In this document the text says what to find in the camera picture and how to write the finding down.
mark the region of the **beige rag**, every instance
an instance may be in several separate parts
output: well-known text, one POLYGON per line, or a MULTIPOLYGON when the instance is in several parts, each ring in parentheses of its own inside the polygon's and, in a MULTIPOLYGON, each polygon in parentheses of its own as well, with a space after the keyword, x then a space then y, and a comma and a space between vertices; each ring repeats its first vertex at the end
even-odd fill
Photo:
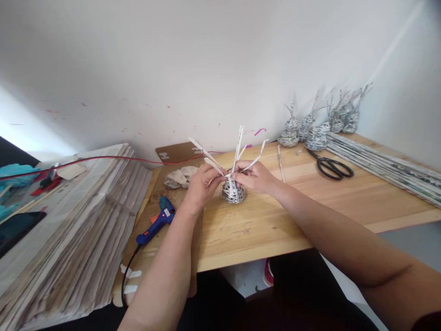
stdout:
POLYGON ((198 167, 190 165, 175 170, 165 177, 164 185, 171 189, 177 189, 181 186, 187 189, 190 186, 190 179, 198 169, 198 167))

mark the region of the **hand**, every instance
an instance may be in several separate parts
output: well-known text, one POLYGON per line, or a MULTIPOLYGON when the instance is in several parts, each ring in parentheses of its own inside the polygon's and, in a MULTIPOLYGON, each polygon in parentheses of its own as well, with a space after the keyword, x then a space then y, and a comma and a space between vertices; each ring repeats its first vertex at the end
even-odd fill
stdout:
POLYGON ((238 173, 249 166, 251 162, 250 160, 238 161, 236 163, 235 172, 231 174, 231 178, 233 178, 239 186, 245 185, 258 193, 274 195, 281 181, 275 178, 260 162, 256 162, 243 173, 238 173))
MULTIPOLYGON (((221 169, 221 171, 225 175, 228 174, 225 169, 221 169)), ((190 179, 190 187, 182 205, 191 214, 196 215, 200 213, 213 197, 219 184, 226 180, 227 178, 221 176, 212 166, 200 166, 199 170, 190 179)))

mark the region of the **power cord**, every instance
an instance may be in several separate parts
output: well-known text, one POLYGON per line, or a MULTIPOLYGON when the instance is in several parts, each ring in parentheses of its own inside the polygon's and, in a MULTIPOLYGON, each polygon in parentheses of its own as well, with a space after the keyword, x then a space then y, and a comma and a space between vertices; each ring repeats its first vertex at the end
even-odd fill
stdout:
MULTIPOLYGON (((209 153, 222 153, 224 154, 225 152, 216 152, 216 151, 209 151, 209 153)), ((48 170, 55 170, 55 169, 59 169, 59 168, 63 168, 75 163, 79 163, 79 162, 84 162, 84 161, 88 161, 88 160, 94 160, 94 159, 125 159, 125 160, 135 160, 135 161, 142 161, 142 162, 148 162, 148 163, 155 163, 155 164, 183 164, 183 163, 187 163, 193 159, 196 159, 200 156, 203 156, 203 154, 198 154, 196 156, 193 156, 191 159, 187 160, 187 161, 182 161, 182 162, 175 162, 175 163, 170 163, 170 162, 155 162, 155 161, 149 161, 149 160, 145 160, 145 159, 137 159, 137 158, 130 158, 130 157, 126 157, 126 156, 92 156, 89 158, 84 158, 84 159, 79 159, 76 161, 72 161, 63 165, 59 165, 56 167, 52 167, 49 169, 45 169, 45 170, 39 170, 39 171, 34 171, 34 172, 28 172, 28 173, 24 173, 24 174, 20 174, 20 175, 13 175, 13 176, 6 176, 6 177, 2 177, 0 178, 0 181, 5 180, 5 179, 11 179, 11 178, 17 178, 17 177, 22 177, 22 176, 28 176, 28 175, 35 175, 35 174, 39 174, 42 172, 46 172, 48 170)))
POLYGON ((139 249, 142 247, 141 244, 138 244, 138 247, 135 249, 135 252, 133 253, 132 257, 130 258, 129 264, 127 265, 127 268, 125 269, 124 272, 124 277, 123 277, 123 282, 121 284, 121 301, 123 302, 123 307, 124 308, 128 308, 129 306, 127 305, 127 302, 125 301, 125 297, 124 297, 124 283, 125 283, 125 278, 127 277, 127 272, 129 271, 129 267, 130 264, 133 261, 133 258, 135 257, 135 255, 139 252, 139 249))

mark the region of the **human arm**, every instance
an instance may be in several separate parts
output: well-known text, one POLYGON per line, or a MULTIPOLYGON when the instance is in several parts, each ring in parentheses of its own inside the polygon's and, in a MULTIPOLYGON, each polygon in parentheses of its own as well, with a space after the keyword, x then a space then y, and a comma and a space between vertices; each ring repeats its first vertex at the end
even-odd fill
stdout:
POLYGON ((190 286, 193 229, 216 188, 226 180, 218 174, 210 165, 203 165, 191 178, 184 201, 177 209, 119 331, 176 329, 190 286))
MULTIPOLYGON (((250 161, 239 161, 236 171, 250 161)), ((392 330, 410 330, 416 320, 441 310, 441 274, 396 249, 364 226, 277 180, 261 163, 238 183, 274 197, 308 240, 359 288, 392 330)))

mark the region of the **pink paint spot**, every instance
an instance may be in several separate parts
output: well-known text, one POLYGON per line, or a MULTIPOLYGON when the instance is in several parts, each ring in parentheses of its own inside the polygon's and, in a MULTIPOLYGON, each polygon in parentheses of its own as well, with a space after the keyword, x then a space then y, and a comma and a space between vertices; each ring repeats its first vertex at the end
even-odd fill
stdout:
POLYGON ((256 132, 255 136, 257 136, 257 135, 259 134, 259 132, 262 131, 262 130, 265 130, 265 131, 266 131, 265 128, 263 128, 263 129, 259 129, 259 131, 256 132))

